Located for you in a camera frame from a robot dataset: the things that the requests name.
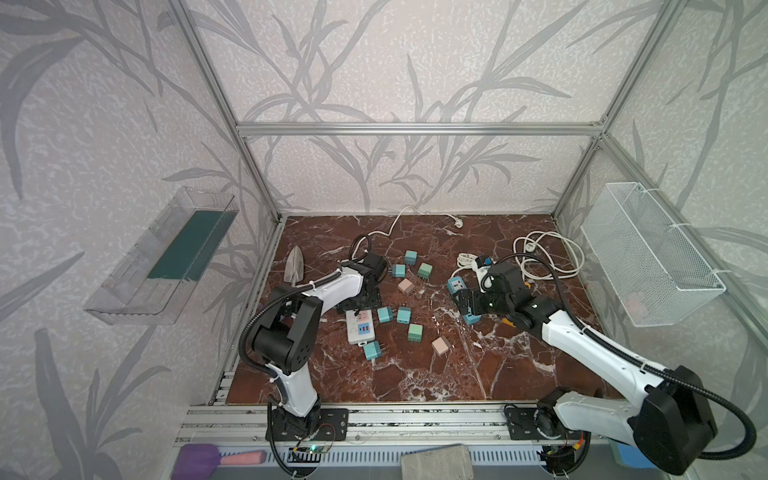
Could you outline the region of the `blue power strip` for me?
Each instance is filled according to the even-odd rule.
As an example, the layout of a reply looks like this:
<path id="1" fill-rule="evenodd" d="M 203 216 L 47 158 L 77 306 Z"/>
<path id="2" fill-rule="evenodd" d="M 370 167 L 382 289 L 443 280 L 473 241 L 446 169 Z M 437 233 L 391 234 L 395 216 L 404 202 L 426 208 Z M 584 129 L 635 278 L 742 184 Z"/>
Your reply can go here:
<path id="1" fill-rule="evenodd" d="M 464 322 L 467 325 L 474 325 L 479 322 L 481 316 L 472 311 L 471 292 L 464 280 L 459 276 L 453 276 L 447 281 L 447 288 Z"/>

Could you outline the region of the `white multicolour power strip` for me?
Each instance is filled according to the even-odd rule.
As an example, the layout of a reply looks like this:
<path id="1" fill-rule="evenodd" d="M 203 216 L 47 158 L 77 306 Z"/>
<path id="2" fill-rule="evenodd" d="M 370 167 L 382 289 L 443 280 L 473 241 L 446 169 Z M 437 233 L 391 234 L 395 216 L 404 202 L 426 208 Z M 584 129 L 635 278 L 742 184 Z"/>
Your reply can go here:
<path id="1" fill-rule="evenodd" d="M 375 340 L 373 315 L 371 310 L 345 312 L 347 340 L 353 345 L 365 345 Z"/>

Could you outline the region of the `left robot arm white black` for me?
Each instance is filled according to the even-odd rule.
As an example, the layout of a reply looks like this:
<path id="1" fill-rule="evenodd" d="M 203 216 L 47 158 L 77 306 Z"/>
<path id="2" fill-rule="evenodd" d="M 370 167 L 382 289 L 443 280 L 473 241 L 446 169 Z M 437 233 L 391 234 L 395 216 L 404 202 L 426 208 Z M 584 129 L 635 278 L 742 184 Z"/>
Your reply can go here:
<path id="1" fill-rule="evenodd" d="M 305 420 L 320 408 L 308 363 L 321 317 L 332 309 L 372 307 L 387 268 L 372 252 L 344 260 L 316 281 L 275 289 L 247 321 L 237 342 L 240 361 L 277 385 L 279 407 L 289 416 Z"/>

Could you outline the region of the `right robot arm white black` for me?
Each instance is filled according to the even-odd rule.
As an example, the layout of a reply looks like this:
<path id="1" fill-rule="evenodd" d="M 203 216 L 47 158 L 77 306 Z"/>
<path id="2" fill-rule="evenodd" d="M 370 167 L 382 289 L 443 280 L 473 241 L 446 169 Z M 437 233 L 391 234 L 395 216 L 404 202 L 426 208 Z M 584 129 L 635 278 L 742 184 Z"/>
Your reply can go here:
<path id="1" fill-rule="evenodd" d="M 479 259 L 477 287 L 449 280 L 463 316 L 496 315 L 555 347 L 613 386 L 621 399 L 590 397 L 559 388 L 539 402 L 552 427 L 601 435 L 637 448 L 660 470 L 681 475 L 697 460 L 727 461 L 749 453 L 757 429 L 741 408 L 704 388 L 690 369 L 652 362 L 575 316 L 555 271 L 556 299 L 537 296 L 521 270 L 503 257 Z"/>

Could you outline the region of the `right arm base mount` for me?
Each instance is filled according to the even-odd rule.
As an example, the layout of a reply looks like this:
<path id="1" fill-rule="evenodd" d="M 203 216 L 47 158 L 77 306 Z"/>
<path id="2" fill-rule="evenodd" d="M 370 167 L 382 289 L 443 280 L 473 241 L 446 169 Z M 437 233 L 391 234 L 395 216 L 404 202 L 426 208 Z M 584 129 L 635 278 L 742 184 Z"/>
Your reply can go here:
<path id="1" fill-rule="evenodd" d="M 582 431 L 565 428 L 552 412 L 541 409 L 536 404 L 508 403 L 504 405 L 502 412 L 511 440 L 572 444 L 584 437 Z"/>

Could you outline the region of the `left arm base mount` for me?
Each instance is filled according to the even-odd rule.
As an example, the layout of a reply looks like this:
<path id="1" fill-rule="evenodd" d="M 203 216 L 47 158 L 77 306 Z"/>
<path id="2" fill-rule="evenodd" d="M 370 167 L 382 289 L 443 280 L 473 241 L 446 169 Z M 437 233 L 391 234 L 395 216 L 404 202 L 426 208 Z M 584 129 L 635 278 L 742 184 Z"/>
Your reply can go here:
<path id="1" fill-rule="evenodd" d="M 307 417 L 298 417 L 283 407 L 269 411 L 265 438 L 288 442 L 312 438 L 321 441 L 343 441 L 347 436 L 350 411 L 345 408 L 313 408 Z"/>

